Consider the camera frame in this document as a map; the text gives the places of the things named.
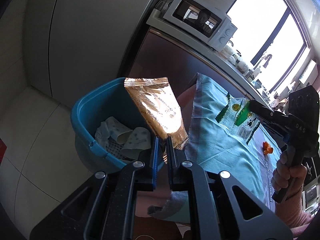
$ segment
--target kitchen counter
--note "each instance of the kitchen counter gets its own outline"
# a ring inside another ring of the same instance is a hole
[[[160,11],[154,9],[147,20],[147,24],[153,27],[150,30],[151,33],[157,35],[167,34],[179,42],[186,44],[189,47],[188,50],[192,50],[194,53],[197,53],[203,57],[203,62],[231,82],[235,87],[242,91],[247,98],[255,99],[270,108],[269,104],[263,99],[253,85],[248,82],[236,69],[236,67],[227,59],[221,57],[217,51],[213,50],[205,43],[201,42],[175,25],[164,21],[159,16]]]

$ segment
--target white tile floor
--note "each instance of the white tile floor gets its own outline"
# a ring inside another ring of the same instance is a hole
[[[0,138],[8,147],[0,166],[0,201],[27,239],[91,176],[78,158],[74,137],[70,110],[31,87],[0,119]]]

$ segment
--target metal screw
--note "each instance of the metal screw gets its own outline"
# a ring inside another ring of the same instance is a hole
[[[103,171],[98,171],[94,176],[97,179],[103,179],[106,176],[106,174]]]
[[[220,172],[220,176],[227,179],[230,177],[230,173],[228,171],[222,171]]]
[[[142,162],[142,161],[135,161],[134,163],[133,163],[133,166],[135,167],[135,168],[140,168],[140,167],[142,167],[144,165],[144,163]]]
[[[183,166],[183,167],[186,167],[186,168],[189,168],[189,167],[192,166],[192,162],[191,162],[191,161],[184,161],[184,162],[182,163],[182,166]]]

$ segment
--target cabinet door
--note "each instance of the cabinet door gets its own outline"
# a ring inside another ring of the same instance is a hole
[[[28,83],[51,96],[48,39],[56,0],[28,0],[23,26],[23,64]]]
[[[67,106],[116,78],[150,0],[57,0],[49,40],[52,96]]]

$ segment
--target kitchen appliance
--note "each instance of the kitchen appliance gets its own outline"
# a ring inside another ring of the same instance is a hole
[[[228,15],[203,0],[173,0],[163,18],[218,52],[237,30]]]

